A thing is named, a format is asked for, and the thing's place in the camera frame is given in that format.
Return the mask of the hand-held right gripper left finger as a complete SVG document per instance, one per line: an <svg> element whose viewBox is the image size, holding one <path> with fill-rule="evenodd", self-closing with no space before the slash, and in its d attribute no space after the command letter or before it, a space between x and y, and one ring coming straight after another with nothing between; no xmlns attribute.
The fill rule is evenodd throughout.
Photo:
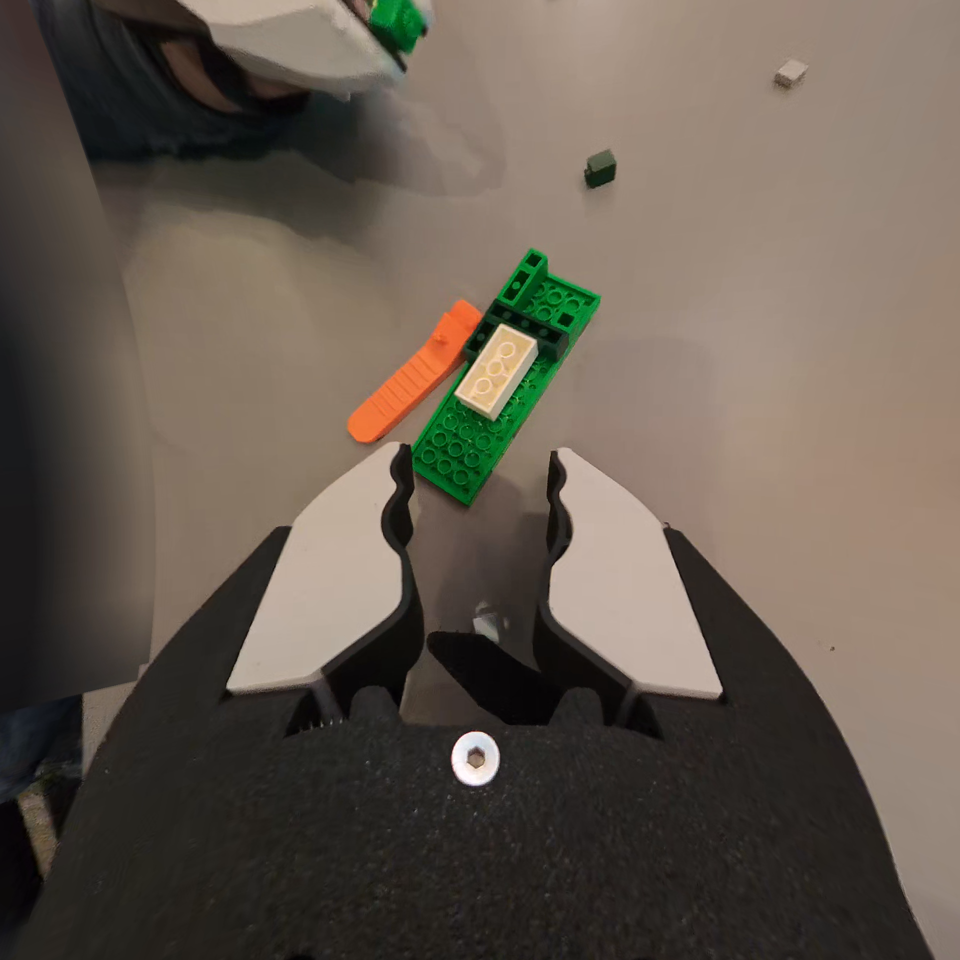
<svg viewBox="0 0 960 960"><path fill-rule="evenodd" d="M324 689L350 704L379 687L402 701L425 643L407 547L412 449L389 442L295 519L226 682L232 695Z"/></svg>

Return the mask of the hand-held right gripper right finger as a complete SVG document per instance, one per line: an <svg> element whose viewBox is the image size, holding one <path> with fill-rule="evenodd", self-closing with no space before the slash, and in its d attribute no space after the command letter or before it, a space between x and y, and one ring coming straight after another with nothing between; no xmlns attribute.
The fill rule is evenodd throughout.
<svg viewBox="0 0 960 960"><path fill-rule="evenodd" d="M546 680L593 690L607 725L628 725L645 695L721 702L666 525L569 447L550 454L547 500L533 637Z"/></svg>

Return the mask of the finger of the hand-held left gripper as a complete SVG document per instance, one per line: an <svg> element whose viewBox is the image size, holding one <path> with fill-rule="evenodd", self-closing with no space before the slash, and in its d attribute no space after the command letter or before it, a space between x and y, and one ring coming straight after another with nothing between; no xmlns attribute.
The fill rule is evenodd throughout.
<svg viewBox="0 0 960 960"><path fill-rule="evenodd" d="M404 54L371 25L373 2L183 1L247 73L341 99L399 83Z"/></svg>

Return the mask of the small bright green brick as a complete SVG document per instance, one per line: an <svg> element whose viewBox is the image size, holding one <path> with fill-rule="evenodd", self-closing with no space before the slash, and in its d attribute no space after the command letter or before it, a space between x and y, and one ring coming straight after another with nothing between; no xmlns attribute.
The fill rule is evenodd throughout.
<svg viewBox="0 0 960 960"><path fill-rule="evenodd" d="M368 26L390 54L410 55L434 22L430 1L372 1Z"/></svg>

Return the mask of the green studded baseplate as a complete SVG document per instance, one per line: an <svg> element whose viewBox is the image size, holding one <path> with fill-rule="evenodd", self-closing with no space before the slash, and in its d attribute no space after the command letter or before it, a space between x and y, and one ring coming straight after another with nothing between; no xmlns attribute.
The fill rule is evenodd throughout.
<svg viewBox="0 0 960 960"><path fill-rule="evenodd" d="M414 471L464 506L471 506L499 461L556 377L566 357L589 325L601 296L548 269L548 278L525 312L568 333L561 358L537 355L495 421L475 414L453 395L475 359L465 356L454 385L438 403L412 448Z"/></svg>

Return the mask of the person's dark clothing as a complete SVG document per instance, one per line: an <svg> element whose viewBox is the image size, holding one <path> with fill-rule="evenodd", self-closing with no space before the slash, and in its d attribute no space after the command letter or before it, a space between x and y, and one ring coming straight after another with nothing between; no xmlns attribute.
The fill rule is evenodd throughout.
<svg viewBox="0 0 960 960"><path fill-rule="evenodd" d="M90 162L252 159L310 93L267 92L206 38L94 2L30 2Z"/></svg>

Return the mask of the orange brick separator tool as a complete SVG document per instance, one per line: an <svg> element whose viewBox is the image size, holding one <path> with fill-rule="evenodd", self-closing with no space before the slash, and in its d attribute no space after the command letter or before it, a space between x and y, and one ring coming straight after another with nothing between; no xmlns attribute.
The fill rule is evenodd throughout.
<svg viewBox="0 0 960 960"><path fill-rule="evenodd" d="M350 415L346 428L354 441L380 440L432 394L464 362L482 318L463 299L443 313L427 341Z"/></svg>

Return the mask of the white toy brick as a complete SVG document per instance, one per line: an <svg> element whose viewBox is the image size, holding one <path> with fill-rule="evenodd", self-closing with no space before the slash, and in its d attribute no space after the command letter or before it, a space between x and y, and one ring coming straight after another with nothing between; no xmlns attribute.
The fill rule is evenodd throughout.
<svg viewBox="0 0 960 960"><path fill-rule="evenodd" d="M468 410L494 422L503 412L539 354L539 341L511 326L498 324L486 337L477 358L453 396Z"/></svg>

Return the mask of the long dark green brick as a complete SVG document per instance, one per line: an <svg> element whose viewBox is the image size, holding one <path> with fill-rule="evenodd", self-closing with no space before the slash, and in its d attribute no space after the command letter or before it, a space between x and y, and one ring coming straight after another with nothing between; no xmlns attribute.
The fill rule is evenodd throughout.
<svg viewBox="0 0 960 960"><path fill-rule="evenodd" d="M496 299L486 309L483 318L467 339L463 347L465 356L476 359L492 342L494 334L501 327L517 331L534 340L537 354L545 355L551 361L562 358L570 344L567 331L536 319L532 315Z"/></svg>

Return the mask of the tall bright green brick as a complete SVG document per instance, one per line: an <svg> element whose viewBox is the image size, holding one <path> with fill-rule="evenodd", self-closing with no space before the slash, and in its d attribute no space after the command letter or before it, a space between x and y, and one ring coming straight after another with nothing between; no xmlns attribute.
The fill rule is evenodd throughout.
<svg viewBox="0 0 960 960"><path fill-rule="evenodd" d="M497 300L510 310L526 312L547 279L548 258L531 247L501 288Z"/></svg>

